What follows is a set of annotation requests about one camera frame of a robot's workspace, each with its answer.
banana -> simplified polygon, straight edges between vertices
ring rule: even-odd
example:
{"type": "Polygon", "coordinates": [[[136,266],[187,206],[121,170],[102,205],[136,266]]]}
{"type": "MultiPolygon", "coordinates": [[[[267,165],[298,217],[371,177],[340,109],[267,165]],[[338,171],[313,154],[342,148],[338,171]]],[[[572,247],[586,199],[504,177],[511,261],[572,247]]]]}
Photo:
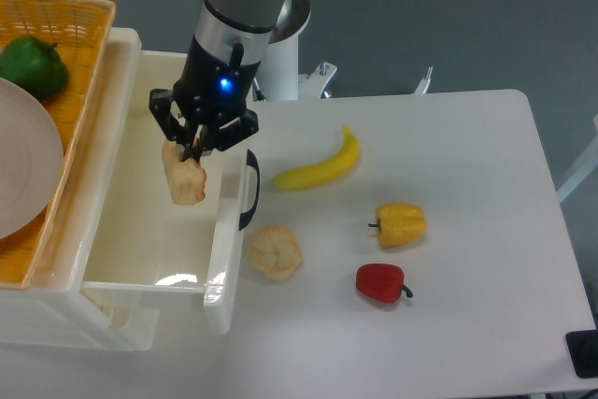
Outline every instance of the banana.
{"type": "Polygon", "coordinates": [[[343,145],[334,156],[315,164],[303,165],[280,172],[272,183],[283,190],[306,189],[319,186],[345,175],[357,162],[360,146],[347,125],[341,128],[343,145]]]}

white plate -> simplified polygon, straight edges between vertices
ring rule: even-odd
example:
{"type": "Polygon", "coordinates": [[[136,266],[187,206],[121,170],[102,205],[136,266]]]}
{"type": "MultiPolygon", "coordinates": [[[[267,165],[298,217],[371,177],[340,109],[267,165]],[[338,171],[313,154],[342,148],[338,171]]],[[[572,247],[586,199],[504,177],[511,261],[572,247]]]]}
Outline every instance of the white plate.
{"type": "Polygon", "coordinates": [[[0,238],[48,204],[60,178],[63,144],[48,111],[0,78],[0,238]]]}

bread piece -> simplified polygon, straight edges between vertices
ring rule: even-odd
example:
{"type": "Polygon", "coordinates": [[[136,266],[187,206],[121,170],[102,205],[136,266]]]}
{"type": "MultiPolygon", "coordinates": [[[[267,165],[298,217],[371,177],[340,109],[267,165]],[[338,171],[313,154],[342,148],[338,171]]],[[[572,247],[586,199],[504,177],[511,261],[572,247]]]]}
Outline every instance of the bread piece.
{"type": "Polygon", "coordinates": [[[166,140],[162,146],[162,162],[172,201],[176,205],[192,206],[206,198],[206,170],[189,158],[180,161],[176,142],[166,140]]]}
{"type": "Polygon", "coordinates": [[[269,278],[283,280],[301,264],[303,254],[291,228],[265,226],[253,235],[249,259],[269,278]]]}

yellow basket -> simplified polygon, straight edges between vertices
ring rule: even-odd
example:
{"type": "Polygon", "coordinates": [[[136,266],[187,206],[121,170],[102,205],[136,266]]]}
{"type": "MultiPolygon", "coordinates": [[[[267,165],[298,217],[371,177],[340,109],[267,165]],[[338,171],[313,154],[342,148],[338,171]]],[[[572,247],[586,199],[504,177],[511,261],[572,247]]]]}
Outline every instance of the yellow basket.
{"type": "Polygon", "coordinates": [[[29,287],[48,242],[115,13],[107,0],[0,0],[0,46],[25,35],[56,42],[69,74],[65,88],[42,102],[63,142],[60,181],[35,219],[0,239],[0,288],[29,287]]]}

blue led light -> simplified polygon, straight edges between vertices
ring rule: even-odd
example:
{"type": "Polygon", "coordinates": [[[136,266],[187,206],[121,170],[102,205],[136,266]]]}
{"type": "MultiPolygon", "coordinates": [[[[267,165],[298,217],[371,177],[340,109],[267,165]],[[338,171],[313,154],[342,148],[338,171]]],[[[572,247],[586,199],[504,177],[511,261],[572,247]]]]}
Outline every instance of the blue led light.
{"type": "Polygon", "coordinates": [[[220,80],[221,91],[229,93],[233,90],[233,82],[228,78],[221,78],[220,80]]]}

